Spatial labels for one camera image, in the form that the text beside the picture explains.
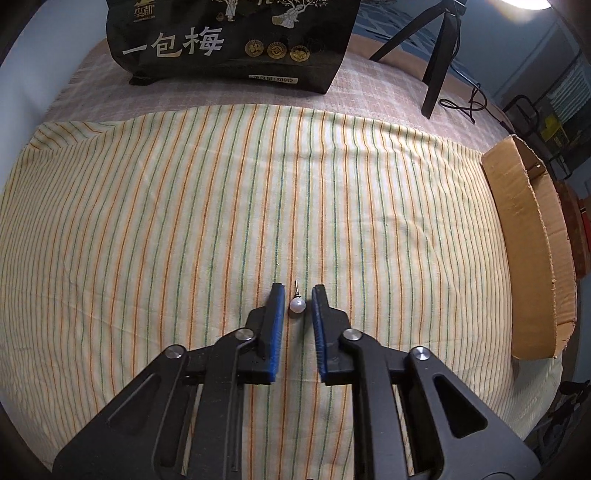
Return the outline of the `blue patterned bed sheet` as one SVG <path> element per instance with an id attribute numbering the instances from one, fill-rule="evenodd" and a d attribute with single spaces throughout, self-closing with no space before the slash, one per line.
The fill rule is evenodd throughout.
<path id="1" fill-rule="evenodd" d="M 386 43 L 399 33 L 422 11 L 437 4 L 437 1 L 362 1 L 353 32 L 366 38 Z M 401 48 L 423 60 L 429 60 L 435 47 L 443 21 L 442 16 L 429 22 L 417 33 L 405 40 Z"/>

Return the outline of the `pink checked blanket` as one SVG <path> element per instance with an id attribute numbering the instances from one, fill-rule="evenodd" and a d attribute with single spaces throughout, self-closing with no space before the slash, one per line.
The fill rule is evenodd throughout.
<path id="1" fill-rule="evenodd" d="M 53 101 L 47 121 L 116 121 L 160 111 L 230 104 L 272 104 L 306 107 L 412 127 L 485 152 L 507 137 L 495 107 L 467 117 L 457 110 L 435 108 L 421 113 L 426 86 L 423 62 L 403 51 L 383 63 L 368 57 L 379 44 L 353 37 L 331 88 L 325 94 L 264 82 L 211 78 L 167 79 L 148 86 L 132 86 L 129 75 L 112 59 L 106 42 L 86 56 Z"/>

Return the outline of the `striped yellow cloth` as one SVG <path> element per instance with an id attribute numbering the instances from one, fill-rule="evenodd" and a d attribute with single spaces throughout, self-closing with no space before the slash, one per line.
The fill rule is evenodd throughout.
<path id="1" fill-rule="evenodd" d="M 288 106 L 40 125 L 1 194 L 1 400 L 16 429 L 50 466 L 166 346 L 211 345 L 281 283 L 324 285 L 386 346 L 431 348 L 528 435 L 562 366 L 511 357 L 482 155 Z"/>

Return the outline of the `black snack bag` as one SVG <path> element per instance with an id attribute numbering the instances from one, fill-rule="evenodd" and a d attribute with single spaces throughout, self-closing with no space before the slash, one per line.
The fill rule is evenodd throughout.
<path id="1" fill-rule="evenodd" d="M 134 85 L 212 77 L 324 94 L 345 57 L 360 4 L 110 0 L 107 7 L 111 56 Z"/>

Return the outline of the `cardboard box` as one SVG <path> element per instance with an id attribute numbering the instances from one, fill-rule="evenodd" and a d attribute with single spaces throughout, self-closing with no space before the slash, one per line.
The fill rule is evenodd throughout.
<path id="1" fill-rule="evenodd" d="M 501 222 L 512 293 L 512 355 L 556 358 L 577 322 L 577 282 L 562 205 L 546 166 L 511 135 L 482 157 Z"/>

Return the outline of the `yellow box on rack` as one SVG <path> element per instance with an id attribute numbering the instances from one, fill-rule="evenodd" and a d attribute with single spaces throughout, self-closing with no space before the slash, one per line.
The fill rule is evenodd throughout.
<path id="1" fill-rule="evenodd" d="M 565 146 L 569 143 L 569 139 L 563 128 L 563 125 L 554 113 L 544 119 L 541 137 L 545 143 L 555 144 L 558 147 Z"/>

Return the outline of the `single pearl earring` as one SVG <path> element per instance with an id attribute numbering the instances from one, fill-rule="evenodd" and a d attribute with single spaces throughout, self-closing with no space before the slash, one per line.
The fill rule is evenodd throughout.
<path id="1" fill-rule="evenodd" d="M 291 315 L 300 316 L 304 314 L 305 309 L 307 309 L 307 302 L 305 302 L 303 295 L 301 295 L 297 280 L 294 280 L 294 295 L 290 299 L 288 310 Z"/>

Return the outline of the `black metal rack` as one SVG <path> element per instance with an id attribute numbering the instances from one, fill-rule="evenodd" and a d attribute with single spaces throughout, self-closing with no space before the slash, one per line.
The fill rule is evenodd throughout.
<path id="1" fill-rule="evenodd" d="M 502 107 L 502 112 L 510 120 L 514 132 L 544 162 L 554 180 L 566 180 L 572 176 L 569 158 L 580 140 L 580 132 L 576 127 L 559 119 L 569 143 L 558 147 L 555 144 L 545 143 L 541 137 L 544 119 L 552 113 L 557 116 L 552 109 L 544 111 L 542 106 L 535 104 L 528 96 L 518 94 Z"/>

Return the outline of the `black tripod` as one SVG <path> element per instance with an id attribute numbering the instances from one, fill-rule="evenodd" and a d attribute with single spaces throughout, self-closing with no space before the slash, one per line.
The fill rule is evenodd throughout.
<path id="1" fill-rule="evenodd" d="M 423 27 L 426 27 L 438 17 L 443 17 L 433 52 L 422 79 L 428 90 L 422 104 L 421 113 L 427 119 L 430 119 L 433 114 L 448 69 L 455 58 L 456 47 L 460 39 L 461 17 L 465 12 L 465 1 L 440 1 L 435 6 L 422 11 L 420 15 L 370 56 L 371 61 L 379 62 Z"/>

